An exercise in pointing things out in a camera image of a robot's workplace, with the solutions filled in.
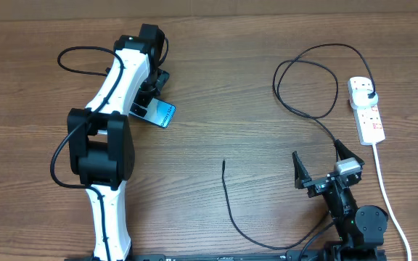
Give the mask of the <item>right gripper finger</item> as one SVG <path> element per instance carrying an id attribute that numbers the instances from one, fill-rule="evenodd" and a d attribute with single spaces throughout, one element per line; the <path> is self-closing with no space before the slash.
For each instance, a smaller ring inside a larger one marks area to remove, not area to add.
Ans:
<path id="1" fill-rule="evenodd" d="M 335 149 L 336 149 L 336 151 L 338 153 L 338 157 L 341 160 L 347 160 L 347 159 L 350 159 L 350 158 L 354 158 L 357 161 L 357 163 L 360 164 L 361 167 L 363 167 L 365 165 L 365 162 L 362 160 L 362 158 L 360 158 L 359 156 L 357 156 L 356 154 L 354 154 L 350 149 L 348 149 L 342 143 L 341 140 L 336 139 L 334 141 L 334 146 L 335 146 Z"/>
<path id="2" fill-rule="evenodd" d="M 298 153 L 294 151 L 292 153 L 292 160 L 295 169 L 295 188 L 304 189 L 304 184 L 311 181 L 311 177 L 308 174 L 305 166 L 301 162 Z"/>

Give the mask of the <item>blue-screen smartphone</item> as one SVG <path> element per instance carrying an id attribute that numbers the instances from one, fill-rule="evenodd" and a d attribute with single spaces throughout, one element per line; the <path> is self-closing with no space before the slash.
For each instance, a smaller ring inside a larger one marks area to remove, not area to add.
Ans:
<path id="1" fill-rule="evenodd" d="M 143 108 L 147 110 L 147 114 L 144 117 L 133 116 L 161 128 L 167 128 L 170 125 L 176 112 L 176 106 L 156 98 L 152 99 L 148 107 Z"/>

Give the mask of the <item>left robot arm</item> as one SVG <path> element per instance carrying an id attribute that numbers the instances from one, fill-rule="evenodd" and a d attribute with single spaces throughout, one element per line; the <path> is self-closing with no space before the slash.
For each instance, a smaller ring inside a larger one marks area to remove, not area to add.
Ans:
<path id="1" fill-rule="evenodd" d="M 158 26 L 122 35 L 109 53 L 114 61 L 102 73 L 102 87 L 85 108 L 70 110 L 61 145 L 69 147 L 70 168 L 91 202 L 96 244 L 90 260 L 131 260 L 125 200 L 135 150 L 128 118 L 167 128 L 176 107 L 158 98 L 170 77 L 160 69 L 168 39 Z"/>

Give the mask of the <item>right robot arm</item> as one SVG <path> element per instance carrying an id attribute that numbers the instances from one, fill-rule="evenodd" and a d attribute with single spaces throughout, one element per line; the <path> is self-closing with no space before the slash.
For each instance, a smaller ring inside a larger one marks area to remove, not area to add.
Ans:
<path id="1" fill-rule="evenodd" d="M 334 142 L 339 160 L 334 170 L 323 178 L 312 179 L 298 153 L 292 153 L 295 168 L 295 188 L 307 189 L 310 198 L 322 196 L 332 222 L 308 240 L 300 250 L 285 253 L 288 260 L 385 260 L 384 233 L 388 213 L 375 205 L 358 206 L 351 186 L 361 181 L 364 161 L 340 140 Z M 334 226 L 340 237 L 328 241 L 322 249 L 309 249 L 326 230 Z"/>

